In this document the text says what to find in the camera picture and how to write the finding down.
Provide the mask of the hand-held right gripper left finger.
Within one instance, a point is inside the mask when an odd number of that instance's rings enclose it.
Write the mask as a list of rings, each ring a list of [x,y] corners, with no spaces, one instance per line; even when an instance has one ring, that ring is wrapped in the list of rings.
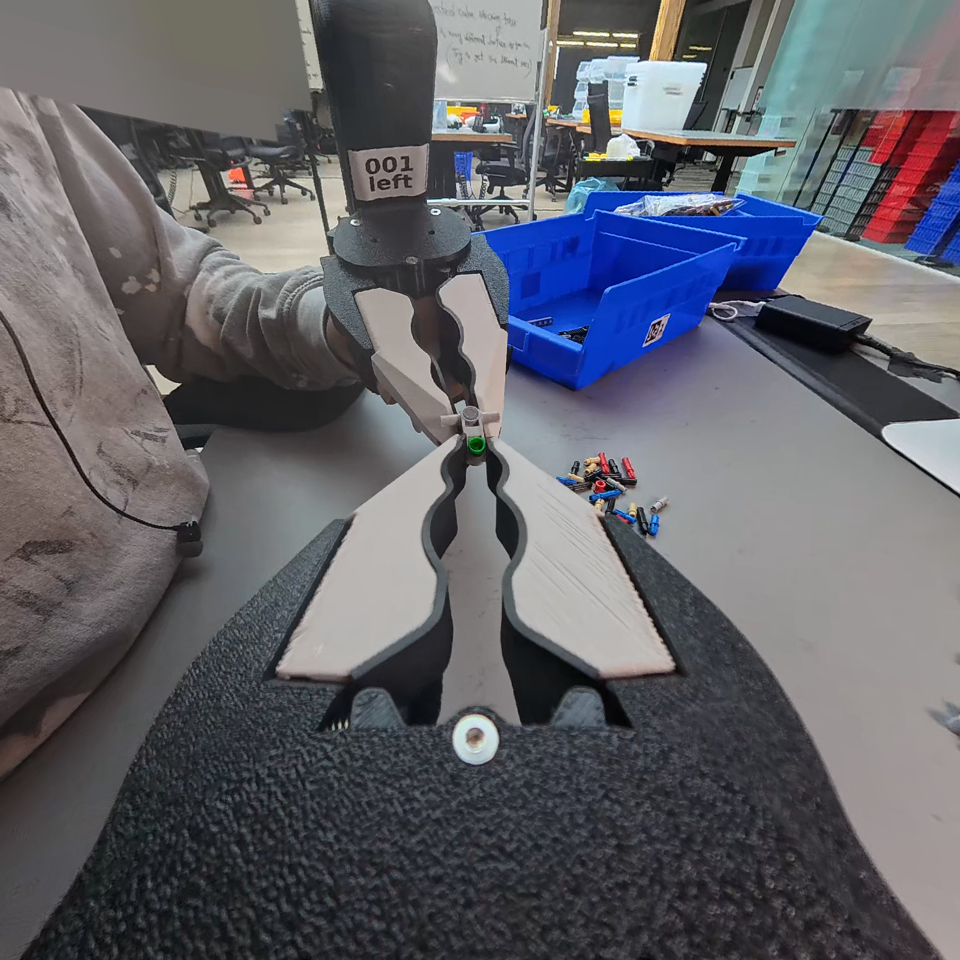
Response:
[[[276,666],[283,680],[429,683],[450,660],[448,577],[464,441],[452,437],[354,510]]]

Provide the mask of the grey red green toy linkage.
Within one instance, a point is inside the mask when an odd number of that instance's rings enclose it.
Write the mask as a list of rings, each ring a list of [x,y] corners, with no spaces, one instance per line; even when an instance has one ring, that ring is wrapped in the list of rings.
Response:
[[[499,436],[501,413],[481,411],[468,405],[459,413],[443,414],[439,425],[450,428],[464,438],[464,461],[468,466],[480,466],[486,461],[492,442]]]

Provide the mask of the grey desk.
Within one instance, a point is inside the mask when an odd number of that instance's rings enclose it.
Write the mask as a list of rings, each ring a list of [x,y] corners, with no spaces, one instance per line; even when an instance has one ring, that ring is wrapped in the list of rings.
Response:
[[[894,893],[958,958],[958,497],[706,319],[593,386],[512,366],[502,437],[550,475],[600,450],[666,497],[659,551],[761,654]],[[429,450],[364,395],[311,433],[220,429],[204,550],[103,686],[2,782],[2,958],[66,893],[138,747],[217,631]]]

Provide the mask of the whiteboard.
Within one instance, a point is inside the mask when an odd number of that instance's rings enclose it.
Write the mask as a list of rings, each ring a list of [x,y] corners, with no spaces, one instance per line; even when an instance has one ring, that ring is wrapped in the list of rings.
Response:
[[[386,109],[433,99],[530,102],[543,2],[298,2],[332,102]]]

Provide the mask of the black office chair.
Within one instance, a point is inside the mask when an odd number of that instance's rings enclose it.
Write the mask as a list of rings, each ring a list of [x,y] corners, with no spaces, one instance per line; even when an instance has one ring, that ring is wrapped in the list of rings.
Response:
[[[215,143],[210,145],[207,143],[205,134],[193,128],[186,128],[186,136],[193,150],[192,162],[195,163],[208,194],[207,200],[192,203],[189,206],[197,224],[203,222],[208,228],[213,229],[217,226],[216,214],[234,215],[242,211],[248,213],[256,225],[260,225],[262,217],[255,208],[261,208],[266,216],[271,215],[266,202],[236,196],[223,179],[224,173],[240,166],[240,160],[246,161],[247,156],[243,150],[237,156],[233,156],[232,151],[223,148],[219,135],[214,137]]]
[[[481,179],[479,199],[507,200],[506,188],[523,187],[522,199],[529,198],[529,172],[523,148],[515,143],[501,145],[500,158],[482,160],[476,167]]]
[[[260,193],[266,193],[272,197],[277,190],[280,202],[285,206],[288,204],[286,190],[290,188],[297,190],[301,196],[309,198],[310,201],[316,200],[316,195],[311,189],[297,183],[291,176],[298,172],[305,162],[304,152],[300,147],[253,141],[248,146],[248,153],[253,160],[266,166],[269,172],[267,180],[251,188],[252,197],[257,197]]]

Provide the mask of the blue bin with marker label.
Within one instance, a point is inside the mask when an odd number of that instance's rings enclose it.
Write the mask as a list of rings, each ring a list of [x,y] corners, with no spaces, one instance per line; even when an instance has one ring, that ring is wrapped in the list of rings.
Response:
[[[583,389],[695,329],[738,237],[611,211],[485,232],[509,279],[511,358]],[[583,344],[558,335],[589,327]]]

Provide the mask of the stack of clear storage boxes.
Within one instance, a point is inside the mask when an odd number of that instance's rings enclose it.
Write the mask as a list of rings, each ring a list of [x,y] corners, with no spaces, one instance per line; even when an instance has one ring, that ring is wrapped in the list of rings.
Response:
[[[581,61],[576,74],[574,103],[571,114],[582,117],[588,109],[593,87],[606,84],[608,105],[613,111],[621,111],[625,90],[625,74],[628,66],[640,62],[637,56],[612,55]]]

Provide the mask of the clear bag of toy parts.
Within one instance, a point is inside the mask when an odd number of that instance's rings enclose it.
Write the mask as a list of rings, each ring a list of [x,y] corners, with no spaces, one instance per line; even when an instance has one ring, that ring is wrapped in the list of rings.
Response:
[[[621,202],[613,212],[630,217],[668,218],[720,217],[746,204],[744,198],[716,193],[648,193],[630,202]]]

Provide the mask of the white storage box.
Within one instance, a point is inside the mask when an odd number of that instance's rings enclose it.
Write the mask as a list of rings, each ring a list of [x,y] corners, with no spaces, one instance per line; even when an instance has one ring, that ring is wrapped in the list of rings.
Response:
[[[688,119],[707,71],[699,60],[645,60],[624,74],[622,130],[679,131]]]

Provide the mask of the blue plastic bin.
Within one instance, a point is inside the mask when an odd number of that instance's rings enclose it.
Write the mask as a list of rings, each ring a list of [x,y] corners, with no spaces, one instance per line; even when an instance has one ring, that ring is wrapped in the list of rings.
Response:
[[[621,203],[630,203],[648,193],[681,194],[678,191],[609,191],[588,196],[586,215],[598,210],[614,212]],[[658,218],[674,225],[737,237],[740,245],[722,288],[737,291],[772,291],[798,257],[823,216],[774,200],[737,193],[746,203],[720,217]]]

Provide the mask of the wooden background table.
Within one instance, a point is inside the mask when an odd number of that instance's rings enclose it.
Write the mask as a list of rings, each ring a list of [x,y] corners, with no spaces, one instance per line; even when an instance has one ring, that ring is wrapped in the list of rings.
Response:
[[[720,159],[720,165],[714,176],[711,190],[725,193],[736,159],[749,159],[768,152],[782,153],[797,145],[795,140],[764,137],[759,135],[739,135],[715,130],[672,129],[672,130],[635,130],[627,126],[619,127],[620,133],[633,139],[649,140],[657,145],[671,145],[676,148],[698,149]]]

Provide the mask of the person's grey patterned hoodie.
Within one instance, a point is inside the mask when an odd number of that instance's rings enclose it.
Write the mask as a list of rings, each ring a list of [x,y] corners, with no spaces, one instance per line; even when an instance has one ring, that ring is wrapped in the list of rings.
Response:
[[[2,89],[2,775],[138,639],[209,483],[137,349],[164,320],[160,210],[75,106]]]

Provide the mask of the black power adapter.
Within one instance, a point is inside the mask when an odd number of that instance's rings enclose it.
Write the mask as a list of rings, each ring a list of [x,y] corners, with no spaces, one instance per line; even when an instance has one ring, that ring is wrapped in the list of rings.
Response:
[[[862,314],[788,294],[766,301],[753,326],[822,354],[840,354],[858,342],[871,323]]]

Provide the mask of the book stand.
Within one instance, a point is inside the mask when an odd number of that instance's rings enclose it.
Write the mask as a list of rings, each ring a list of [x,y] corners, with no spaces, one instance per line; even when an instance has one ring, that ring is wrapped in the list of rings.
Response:
[[[958,417],[894,422],[881,429],[882,441],[959,495]]]

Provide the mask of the rack of red blue bins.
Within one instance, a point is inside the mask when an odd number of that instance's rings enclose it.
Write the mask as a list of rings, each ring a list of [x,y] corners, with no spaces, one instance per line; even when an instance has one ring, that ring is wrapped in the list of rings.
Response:
[[[958,271],[959,113],[831,110],[796,205],[821,231]]]

